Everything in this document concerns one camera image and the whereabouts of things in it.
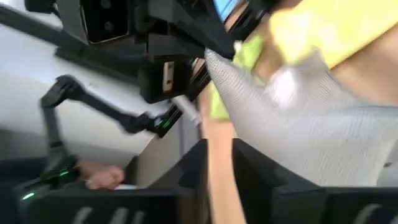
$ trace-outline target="finger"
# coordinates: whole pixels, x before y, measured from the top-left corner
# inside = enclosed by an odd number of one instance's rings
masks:
[[[90,182],[97,189],[108,189],[114,185],[115,180],[109,172],[101,172],[90,178]]]
[[[117,184],[124,181],[124,171],[116,166],[110,166],[108,168],[109,173],[113,176]]]

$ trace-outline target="gray mesh fabric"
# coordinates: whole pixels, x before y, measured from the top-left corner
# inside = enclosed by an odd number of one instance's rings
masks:
[[[319,185],[376,185],[398,138],[397,108],[355,98],[316,54],[265,86],[211,50],[205,58],[243,141]]]

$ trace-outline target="yellow cloth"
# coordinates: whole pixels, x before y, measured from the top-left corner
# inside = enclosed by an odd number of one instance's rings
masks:
[[[262,45],[263,38],[260,35],[255,35],[251,40],[243,43],[242,49],[236,52],[233,63],[251,71],[261,54]],[[210,117],[212,119],[229,119],[228,112],[213,82],[210,83],[210,103]]]
[[[398,0],[303,0],[275,12],[269,25],[285,63],[295,64],[317,50],[333,68],[394,26],[397,12]],[[256,36],[244,44],[234,63],[251,70],[262,50],[261,39]],[[213,84],[210,91],[210,116],[228,119]]]

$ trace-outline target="human hand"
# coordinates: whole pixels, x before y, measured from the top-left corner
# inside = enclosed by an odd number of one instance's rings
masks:
[[[124,180],[124,171],[116,166],[105,167],[87,181],[89,189],[114,190]]]

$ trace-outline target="white wall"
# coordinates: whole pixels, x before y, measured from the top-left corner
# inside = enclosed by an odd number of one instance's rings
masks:
[[[24,6],[23,0],[0,2],[21,10]],[[34,16],[60,25],[53,16]],[[54,50],[55,46],[0,25],[0,159],[10,154],[30,157],[45,153],[38,100],[59,75],[74,75],[87,89],[126,111],[159,114],[167,109],[165,103],[148,105],[135,86],[54,57]],[[110,157],[119,164],[127,164],[134,154],[141,153],[153,137],[148,133],[123,134],[117,123],[79,103],[65,102],[58,110],[64,138],[74,151],[92,154],[91,157],[103,160]],[[93,150],[95,148],[112,152],[101,156]]]

